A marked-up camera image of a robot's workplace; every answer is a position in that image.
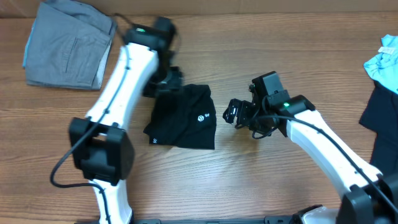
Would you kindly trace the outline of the black Sydrogen t-shirt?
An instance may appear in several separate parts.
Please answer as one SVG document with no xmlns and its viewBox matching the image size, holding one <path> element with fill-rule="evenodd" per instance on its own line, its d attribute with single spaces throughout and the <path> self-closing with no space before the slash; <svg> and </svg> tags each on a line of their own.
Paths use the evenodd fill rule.
<svg viewBox="0 0 398 224">
<path fill-rule="evenodd" d="M 215 149 L 216 110 L 208 85 L 189 84 L 160 95 L 143 133 L 150 144 Z"/>
</svg>

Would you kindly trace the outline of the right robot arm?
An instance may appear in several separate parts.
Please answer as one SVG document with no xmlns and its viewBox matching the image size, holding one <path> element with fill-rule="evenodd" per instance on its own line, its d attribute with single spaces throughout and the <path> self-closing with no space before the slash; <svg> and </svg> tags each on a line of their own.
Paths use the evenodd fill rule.
<svg viewBox="0 0 398 224">
<path fill-rule="evenodd" d="M 276 72 L 253 79 L 249 91 L 252 100 L 230 100 L 223 119 L 236 129 L 248 128 L 254 139 L 279 130 L 321 168 L 341 200 L 337 209 L 305 208 L 293 214 L 289 223 L 397 223 L 396 177 L 384 177 L 359 157 L 306 97 L 289 96 Z"/>
</svg>

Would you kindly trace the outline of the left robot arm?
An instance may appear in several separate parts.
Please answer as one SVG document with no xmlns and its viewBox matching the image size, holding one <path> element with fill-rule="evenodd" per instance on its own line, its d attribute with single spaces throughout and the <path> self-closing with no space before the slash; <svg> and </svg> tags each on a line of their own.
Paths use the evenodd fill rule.
<svg viewBox="0 0 398 224">
<path fill-rule="evenodd" d="M 69 126 L 71 156 L 95 191 L 98 223 L 133 223 L 127 182 L 135 151 L 128 136 L 130 119 L 139 98 L 178 93 L 183 75 L 172 66 L 171 50 L 178 35 L 173 22 L 158 17 L 152 26 L 131 23 L 121 36 L 118 62 L 108 83 L 84 118 Z"/>
</svg>

